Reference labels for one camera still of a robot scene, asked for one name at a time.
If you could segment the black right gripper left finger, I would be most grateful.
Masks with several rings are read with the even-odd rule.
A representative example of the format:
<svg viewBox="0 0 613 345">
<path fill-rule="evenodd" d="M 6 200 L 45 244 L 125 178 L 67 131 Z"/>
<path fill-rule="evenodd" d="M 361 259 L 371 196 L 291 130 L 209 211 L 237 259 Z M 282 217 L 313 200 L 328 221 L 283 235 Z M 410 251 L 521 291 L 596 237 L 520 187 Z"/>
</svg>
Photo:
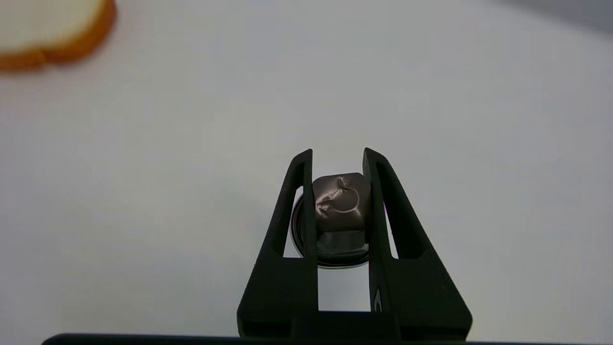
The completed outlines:
<svg viewBox="0 0 613 345">
<path fill-rule="evenodd" d="M 318 254 L 316 250 L 313 151 L 305 150 L 289 164 L 258 257 L 237 308 L 239 335 L 243 338 L 289 338 L 296 317 L 316 313 L 318 304 Z M 294 196 L 303 193 L 304 253 L 285 258 Z"/>
</svg>

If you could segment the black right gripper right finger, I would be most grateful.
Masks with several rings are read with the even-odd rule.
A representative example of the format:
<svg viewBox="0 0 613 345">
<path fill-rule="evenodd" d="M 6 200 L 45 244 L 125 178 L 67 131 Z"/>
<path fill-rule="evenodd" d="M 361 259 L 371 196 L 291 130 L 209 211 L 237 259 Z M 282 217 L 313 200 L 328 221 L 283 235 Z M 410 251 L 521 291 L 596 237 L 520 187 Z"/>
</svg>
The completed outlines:
<svg viewBox="0 0 613 345">
<path fill-rule="evenodd" d="M 393 317 L 405 341 L 464 341 L 473 317 L 423 229 L 386 157 L 370 148 L 362 171 L 371 183 L 371 310 Z"/>
</svg>

